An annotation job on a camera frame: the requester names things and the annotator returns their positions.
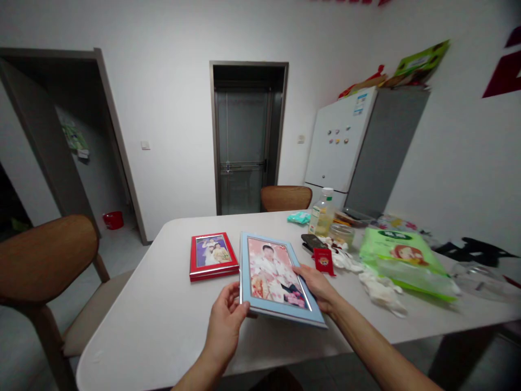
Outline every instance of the bathroom door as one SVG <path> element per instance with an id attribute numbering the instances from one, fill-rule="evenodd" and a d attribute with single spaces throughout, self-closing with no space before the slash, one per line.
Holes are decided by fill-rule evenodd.
<path id="1" fill-rule="evenodd" d="M 3 59 L 0 59 L 0 78 L 61 215 L 86 215 L 100 236 L 54 103 L 47 91 Z"/>
<path id="2" fill-rule="evenodd" d="M 218 215 L 261 211 L 268 169 L 271 93 L 268 89 L 215 92 L 219 141 Z"/>

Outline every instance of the doorway opening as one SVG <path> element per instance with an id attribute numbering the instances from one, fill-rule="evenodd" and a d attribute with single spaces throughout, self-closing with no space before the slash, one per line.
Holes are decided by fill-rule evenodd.
<path id="1" fill-rule="evenodd" d="M 287 62 L 211 61 L 217 215 L 261 212 L 277 184 Z"/>
<path id="2" fill-rule="evenodd" d="M 60 214 L 102 236 L 122 211 L 149 244 L 101 50 L 0 49 L 0 77 Z"/>
<path id="3" fill-rule="evenodd" d="M 0 164 L 0 242 L 32 228 L 11 180 Z"/>

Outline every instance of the hand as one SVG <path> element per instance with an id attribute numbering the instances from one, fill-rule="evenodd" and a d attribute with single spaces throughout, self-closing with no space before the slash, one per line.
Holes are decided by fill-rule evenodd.
<path id="1" fill-rule="evenodd" d="M 306 280 L 306 285 L 316 297 L 320 311 L 331 314 L 334 310 L 333 304 L 339 298 L 341 299 L 341 296 L 324 275 L 315 268 L 304 264 L 301 267 L 293 266 L 293 271 Z"/>
<path id="2" fill-rule="evenodd" d="M 250 308 L 245 301 L 239 305 L 239 281 L 226 286 L 212 306 L 206 343 L 202 356 L 226 368 L 239 342 L 239 329 Z"/>

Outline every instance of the green plastic bag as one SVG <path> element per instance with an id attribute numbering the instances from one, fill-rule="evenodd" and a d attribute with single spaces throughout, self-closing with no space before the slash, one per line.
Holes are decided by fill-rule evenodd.
<path id="1" fill-rule="evenodd" d="M 396 285 L 449 302 L 457 300 L 458 287 L 418 234 L 367 228 L 360 258 Z"/>

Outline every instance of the plastic bottle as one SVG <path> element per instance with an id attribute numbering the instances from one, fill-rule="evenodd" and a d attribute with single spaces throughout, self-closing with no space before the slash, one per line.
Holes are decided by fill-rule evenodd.
<path id="1" fill-rule="evenodd" d="M 311 219 L 309 221 L 309 234 L 317 236 L 327 236 L 329 226 L 333 222 L 335 208 L 331 200 L 333 199 L 333 189 L 324 187 L 320 200 L 313 205 Z"/>

